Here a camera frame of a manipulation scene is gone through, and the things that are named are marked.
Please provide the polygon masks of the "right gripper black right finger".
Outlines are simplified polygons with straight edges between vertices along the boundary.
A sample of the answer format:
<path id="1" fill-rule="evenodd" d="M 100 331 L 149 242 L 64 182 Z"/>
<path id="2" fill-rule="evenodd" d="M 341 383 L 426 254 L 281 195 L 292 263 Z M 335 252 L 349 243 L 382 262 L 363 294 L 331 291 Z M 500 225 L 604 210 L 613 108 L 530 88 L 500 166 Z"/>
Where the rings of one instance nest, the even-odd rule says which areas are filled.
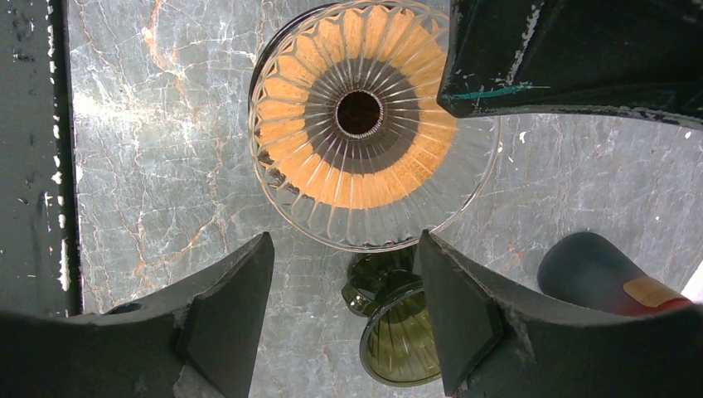
<path id="1" fill-rule="evenodd" d="M 424 232 L 424 282 L 449 397 L 699 397 L 702 307 L 629 317 L 532 290 Z"/>

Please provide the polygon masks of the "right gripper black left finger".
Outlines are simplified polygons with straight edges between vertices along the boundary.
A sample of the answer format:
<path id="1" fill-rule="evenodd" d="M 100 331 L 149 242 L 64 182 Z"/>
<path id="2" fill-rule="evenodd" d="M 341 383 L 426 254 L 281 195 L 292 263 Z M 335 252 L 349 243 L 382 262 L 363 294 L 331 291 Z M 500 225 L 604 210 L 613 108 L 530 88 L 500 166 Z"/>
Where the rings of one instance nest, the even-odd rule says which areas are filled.
<path id="1" fill-rule="evenodd" d="M 174 397 L 185 370 L 246 397 L 274 271 L 262 233 L 175 284 L 104 314 L 1 314 L 4 397 Z"/>

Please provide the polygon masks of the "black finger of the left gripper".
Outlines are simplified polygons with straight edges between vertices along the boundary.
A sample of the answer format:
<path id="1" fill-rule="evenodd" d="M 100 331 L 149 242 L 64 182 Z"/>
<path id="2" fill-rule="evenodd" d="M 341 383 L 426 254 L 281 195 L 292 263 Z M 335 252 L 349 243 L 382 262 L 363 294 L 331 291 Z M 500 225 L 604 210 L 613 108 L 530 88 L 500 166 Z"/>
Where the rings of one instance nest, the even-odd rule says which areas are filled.
<path id="1" fill-rule="evenodd" d="M 454 1 L 437 95 L 459 119 L 595 114 L 700 129 L 699 1 Z"/>

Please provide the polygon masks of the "clear glass dripper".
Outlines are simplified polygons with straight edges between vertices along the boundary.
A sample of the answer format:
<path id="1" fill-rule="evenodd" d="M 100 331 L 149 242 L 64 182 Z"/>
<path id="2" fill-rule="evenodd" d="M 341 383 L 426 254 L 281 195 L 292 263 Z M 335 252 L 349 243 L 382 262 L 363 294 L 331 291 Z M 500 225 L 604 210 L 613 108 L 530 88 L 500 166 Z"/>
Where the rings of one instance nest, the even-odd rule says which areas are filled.
<path id="1" fill-rule="evenodd" d="M 415 1 L 315 7 L 262 50 L 250 82 L 250 152 L 274 208 L 339 250 L 382 252 L 450 225 L 481 191 L 497 117 L 437 101 L 449 19 Z"/>

